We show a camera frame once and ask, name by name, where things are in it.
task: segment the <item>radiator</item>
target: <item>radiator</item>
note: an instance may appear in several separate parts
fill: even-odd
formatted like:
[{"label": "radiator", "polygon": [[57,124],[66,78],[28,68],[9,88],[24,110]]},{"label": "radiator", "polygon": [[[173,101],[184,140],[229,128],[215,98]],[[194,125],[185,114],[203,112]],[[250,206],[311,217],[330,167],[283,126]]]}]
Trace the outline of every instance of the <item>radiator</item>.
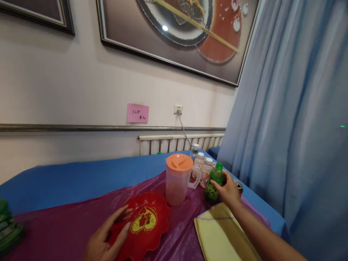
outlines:
[{"label": "radiator", "polygon": [[[188,134],[187,137],[192,144],[198,143],[199,148],[207,151],[211,147],[220,146],[224,135],[224,133]],[[140,140],[141,156],[192,149],[184,134],[145,135],[138,136],[138,140]]]}]

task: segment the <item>picture frame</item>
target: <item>picture frame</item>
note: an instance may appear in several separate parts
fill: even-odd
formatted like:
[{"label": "picture frame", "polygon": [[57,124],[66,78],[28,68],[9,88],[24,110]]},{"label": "picture frame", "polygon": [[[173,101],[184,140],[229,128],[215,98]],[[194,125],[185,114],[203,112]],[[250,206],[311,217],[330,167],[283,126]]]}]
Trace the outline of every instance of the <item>picture frame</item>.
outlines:
[{"label": "picture frame", "polygon": [[[104,46],[238,87],[260,1],[96,0],[100,40]],[[191,3],[194,16],[183,8]],[[195,25],[200,12],[195,3],[202,7],[202,29]],[[228,34],[220,33],[221,24]]]},{"label": "picture frame", "polygon": [[0,0],[0,11],[75,35],[69,0]]}]

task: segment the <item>purple plastic sheet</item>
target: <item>purple plastic sheet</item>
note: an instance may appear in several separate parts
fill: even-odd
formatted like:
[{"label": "purple plastic sheet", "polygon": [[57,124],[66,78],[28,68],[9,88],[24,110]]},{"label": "purple plastic sheet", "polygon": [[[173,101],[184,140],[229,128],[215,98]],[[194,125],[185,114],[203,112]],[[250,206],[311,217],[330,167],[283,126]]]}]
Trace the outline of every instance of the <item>purple plastic sheet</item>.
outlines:
[{"label": "purple plastic sheet", "polygon": [[[108,216],[136,195],[150,191],[164,196],[165,182],[164,171],[136,186],[99,198],[16,216],[16,221],[24,224],[26,237],[4,260],[80,260],[88,238]],[[269,221],[243,197],[242,202],[270,227]],[[188,189],[182,205],[170,206],[169,229],[162,235],[159,247],[147,252],[143,260],[204,260],[193,219],[211,207],[201,187]]]}]

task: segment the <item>green bottle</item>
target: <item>green bottle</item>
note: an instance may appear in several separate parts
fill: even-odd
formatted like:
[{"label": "green bottle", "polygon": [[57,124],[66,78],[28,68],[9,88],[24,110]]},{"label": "green bottle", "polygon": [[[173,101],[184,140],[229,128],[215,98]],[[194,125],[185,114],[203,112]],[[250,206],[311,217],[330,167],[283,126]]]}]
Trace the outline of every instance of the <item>green bottle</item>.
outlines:
[{"label": "green bottle", "polygon": [[23,226],[13,220],[7,202],[0,199],[0,259],[23,238]]},{"label": "green bottle", "polygon": [[213,168],[209,173],[209,180],[204,195],[206,199],[212,204],[215,204],[218,201],[219,192],[217,192],[213,184],[211,184],[210,180],[213,180],[217,184],[222,185],[225,178],[222,167],[223,166],[221,163],[217,163],[216,167]]}]

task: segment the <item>red heart-shaped plate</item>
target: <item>red heart-shaped plate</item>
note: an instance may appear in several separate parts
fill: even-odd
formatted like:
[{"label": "red heart-shaped plate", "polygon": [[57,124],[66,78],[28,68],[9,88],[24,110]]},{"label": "red heart-shaped plate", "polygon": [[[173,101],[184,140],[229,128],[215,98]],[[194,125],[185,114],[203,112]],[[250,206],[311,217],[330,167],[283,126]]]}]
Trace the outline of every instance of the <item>red heart-shaped plate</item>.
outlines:
[{"label": "red heart-shaped plate", "polygon": [[113,245],[125,224],[131,222],[128,237],[116,260],[140,261],[147,251],[156,250],[160,245],[161,236],[169,228],[170,209],[164,197],[150,192],[133,197],[128,204],[128,208],[133,209],[131,218],[111,227],[108,243]]}]

